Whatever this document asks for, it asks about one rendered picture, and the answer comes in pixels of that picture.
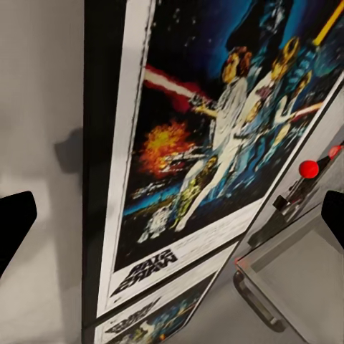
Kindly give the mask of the poster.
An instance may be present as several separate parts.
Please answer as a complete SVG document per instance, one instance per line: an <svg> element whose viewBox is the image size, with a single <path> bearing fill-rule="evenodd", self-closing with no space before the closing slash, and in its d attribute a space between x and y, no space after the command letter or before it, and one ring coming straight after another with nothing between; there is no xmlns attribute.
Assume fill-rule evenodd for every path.
<svg viewBox="0 0 344 344"><path fill-rule="evenodd" d="M82 326L245 235L344 86L344 0L85 0Z"/></svg>

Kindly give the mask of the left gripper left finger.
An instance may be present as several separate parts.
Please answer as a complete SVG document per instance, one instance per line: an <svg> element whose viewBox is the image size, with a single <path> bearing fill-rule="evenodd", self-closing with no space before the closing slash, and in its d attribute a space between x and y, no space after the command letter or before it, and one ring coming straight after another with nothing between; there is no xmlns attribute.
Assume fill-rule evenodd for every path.
<svg viewBox="0 0 344 344"><path fill-rule="evenodd" d="M37 208L31 191L0 199L0 276L36 219Z"/></svg>

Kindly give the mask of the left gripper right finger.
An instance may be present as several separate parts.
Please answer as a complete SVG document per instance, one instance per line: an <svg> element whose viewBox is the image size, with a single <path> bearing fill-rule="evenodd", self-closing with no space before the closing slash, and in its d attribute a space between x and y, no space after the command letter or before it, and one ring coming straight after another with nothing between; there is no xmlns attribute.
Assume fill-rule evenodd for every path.
<svg viewBox="0 0 344 344"><path fill-rule="evenodd" d="M344 248L344 191L327 191L321 215Z"/></svg>

